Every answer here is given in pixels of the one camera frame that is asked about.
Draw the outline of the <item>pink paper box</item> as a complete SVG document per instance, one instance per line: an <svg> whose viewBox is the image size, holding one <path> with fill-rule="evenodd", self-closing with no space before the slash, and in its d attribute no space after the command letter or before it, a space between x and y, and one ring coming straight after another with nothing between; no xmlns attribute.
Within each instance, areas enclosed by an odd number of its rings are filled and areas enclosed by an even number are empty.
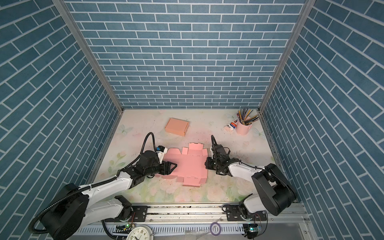
<svg viewBox="0 0 384 240"><path fill-rule="evenodd" d="M208 150L203 144L190 143L182 150L170 148L165 154L164 160L177 164L175 170L167 176L160 176L163 179L175 179L183 186L200 187L205 184L208 178L208 170L205 162L208 157Z"/></svg>

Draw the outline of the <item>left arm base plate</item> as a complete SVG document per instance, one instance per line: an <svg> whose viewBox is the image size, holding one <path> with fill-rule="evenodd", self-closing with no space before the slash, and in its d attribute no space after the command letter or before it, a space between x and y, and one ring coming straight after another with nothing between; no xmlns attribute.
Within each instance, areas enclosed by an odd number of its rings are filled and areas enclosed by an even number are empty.
<svg viewBox="0 0 384 240"><path fill-rule="evenodd" d="M105 222L144 222L146 220L148 206L132 206L123 209L116 218L105 219Z"/></svg>

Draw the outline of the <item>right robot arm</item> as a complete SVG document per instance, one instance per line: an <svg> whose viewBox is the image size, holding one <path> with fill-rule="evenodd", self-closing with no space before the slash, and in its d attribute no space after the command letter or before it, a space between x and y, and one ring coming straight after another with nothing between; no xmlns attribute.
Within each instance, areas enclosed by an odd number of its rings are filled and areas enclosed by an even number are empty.
<svg viewBox="0 0 384 240"><path fill-rule="evenodd" d="M238 212L242 218L249 219L261 211L278 216L297 199L296 188L277 165L257 167L247 164L230 157L229 148L219 145L214 136L211 136L211 142L212 156L205 162L207 170L215 171L220 176L240 178L255 185L257 195L250 194L239 202Z"/></svg>

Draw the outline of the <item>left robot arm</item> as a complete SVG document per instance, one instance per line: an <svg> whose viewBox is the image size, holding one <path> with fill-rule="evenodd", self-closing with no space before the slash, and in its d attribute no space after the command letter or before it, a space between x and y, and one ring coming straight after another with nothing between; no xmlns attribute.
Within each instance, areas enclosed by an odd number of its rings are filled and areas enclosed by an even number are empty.
<svg viewBox="0 0 384 240"><path fill-rule="evenodd" d="M154 146L140 150L128 165L105 180L77 186L64 186L50 204L29 223L31 234L49 234L55 240L66 240L78 229L106 219L121 222L134 218L132 203L121 192L132 189L145 178L170 175L178 166L163 160L167 148Z"/></svg>

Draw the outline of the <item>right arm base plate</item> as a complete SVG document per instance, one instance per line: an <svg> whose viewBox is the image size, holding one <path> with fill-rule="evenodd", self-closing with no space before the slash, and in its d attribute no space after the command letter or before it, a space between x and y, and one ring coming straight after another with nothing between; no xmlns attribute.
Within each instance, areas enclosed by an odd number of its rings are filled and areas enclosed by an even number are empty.
<svg viewBox="0 0 384 240"><path fill-rule="evenodd" d="M266 221L267 212L258 211L253 214L249 214L246 210L241 210L239 205L223 205L223 212L227 216L227 221Z"/></svg>

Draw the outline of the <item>orange paper box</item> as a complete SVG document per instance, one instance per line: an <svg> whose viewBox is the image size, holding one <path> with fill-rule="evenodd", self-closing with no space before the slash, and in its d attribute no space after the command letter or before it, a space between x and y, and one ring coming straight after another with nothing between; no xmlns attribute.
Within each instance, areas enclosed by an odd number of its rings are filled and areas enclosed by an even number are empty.
<svg viewBox="0 0 384 240"><path fill-rule="evenodd" d="M165 131L170 134L184 137L189 127L189 122L179 119L170 118Z"/></svg>

